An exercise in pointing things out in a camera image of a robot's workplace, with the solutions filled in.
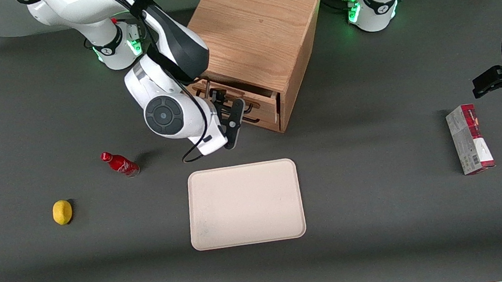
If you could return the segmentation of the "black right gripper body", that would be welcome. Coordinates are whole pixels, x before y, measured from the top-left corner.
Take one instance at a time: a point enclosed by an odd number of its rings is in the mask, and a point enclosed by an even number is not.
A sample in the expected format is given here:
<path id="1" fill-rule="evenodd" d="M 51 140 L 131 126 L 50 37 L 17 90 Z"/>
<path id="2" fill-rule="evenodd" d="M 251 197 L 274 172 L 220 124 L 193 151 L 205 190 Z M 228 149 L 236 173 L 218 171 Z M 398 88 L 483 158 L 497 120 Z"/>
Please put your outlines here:
<path id="1" fill-rule="evenodd" d="M 228 100 L 226 94 L 213 95 L 210 99 L 218 120 L 226 120 L 230 117 L 231 107 L 225 104 Z"/>

